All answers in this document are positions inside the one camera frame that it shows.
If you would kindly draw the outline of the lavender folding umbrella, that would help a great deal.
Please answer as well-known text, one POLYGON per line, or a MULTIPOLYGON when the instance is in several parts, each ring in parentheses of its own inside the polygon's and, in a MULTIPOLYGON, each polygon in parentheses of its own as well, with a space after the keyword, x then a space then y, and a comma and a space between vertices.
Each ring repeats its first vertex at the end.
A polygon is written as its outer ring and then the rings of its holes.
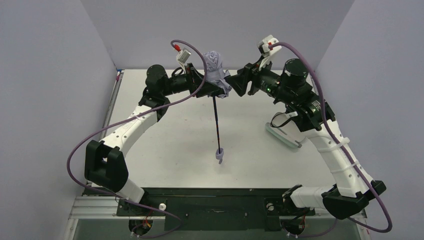
POLYGON ((224 99, 229 96, 232 87, 227 83, 226 77, 230 76, 228 70, 223 67, 223 59, 219 52, 209 51, 203 55, 206 62, 206 82, 218 87, 218 91, 222 93, 212 93, 209 96, 212 97, 213 112, 215 119, 216 137, 217 137, 217 150, 215 152, 215 158, 218 160, 218 164, 221 165, 223 162, 224 149, 221 147, 220 140, 220 128, 219 128, 219 117, 217 108, 217 97, 224 99))

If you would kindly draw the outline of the mint green umbrella case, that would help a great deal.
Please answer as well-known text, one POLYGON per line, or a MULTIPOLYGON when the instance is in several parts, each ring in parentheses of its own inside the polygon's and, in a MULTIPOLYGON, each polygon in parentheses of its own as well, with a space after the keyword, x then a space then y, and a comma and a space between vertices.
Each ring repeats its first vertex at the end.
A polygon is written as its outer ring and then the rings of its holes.
POLYGON ((280 128, 274 128, 271 127, 271 123, 267 122, 265 124, 265 129, 271 133, 274 137, 276 137, 278 140, 280 140, 282 143, 284 143, 286 146, 292 148, 292 149, 299 149, 302 147, 302 144, 292 137, 290 137, 287 133, 285 133, 280 128))

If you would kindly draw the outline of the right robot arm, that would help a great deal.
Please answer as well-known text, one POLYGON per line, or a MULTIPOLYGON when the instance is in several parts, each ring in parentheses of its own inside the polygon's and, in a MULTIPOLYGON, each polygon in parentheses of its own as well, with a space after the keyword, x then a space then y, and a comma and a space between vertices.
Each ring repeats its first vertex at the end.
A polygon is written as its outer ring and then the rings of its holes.
POLYGON ((248 63, 225 80, 239 96, 263 91, 275 103, 284 103, 287 114, 295 113, 288 120, 313 143, 334 178, 331 186, 299 184, 290 188, 282 195, 285 208, 294 213, 306 208, 325 209, 343 220, 361 212, 387 188, 383 181, 369 176, 355 158, 348 138, 341 136, 334 112, 328 103, 320 102, 307 82, 308 75, 303 63, 292 58, 282 74, 269 66, 248 63))

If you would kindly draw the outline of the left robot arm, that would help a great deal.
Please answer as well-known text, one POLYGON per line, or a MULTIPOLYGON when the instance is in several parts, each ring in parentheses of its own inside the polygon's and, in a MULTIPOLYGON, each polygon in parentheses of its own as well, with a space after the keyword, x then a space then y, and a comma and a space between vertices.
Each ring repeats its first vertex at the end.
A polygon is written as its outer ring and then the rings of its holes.
POLYGON ((86 146, 85 178, 118 196, 140 203, 145 191, 129 177, 125 157, 137 140, 165 115, 168 96, 190 91, 200 98, 223 93, 217 81, 225 77, 223 70, 207 67, 199 73, 189 63, 185 72, 169 77, 163 66, 155 64, 146 72, 146 87, 128 121, 100 141, 92 140, 86 146))

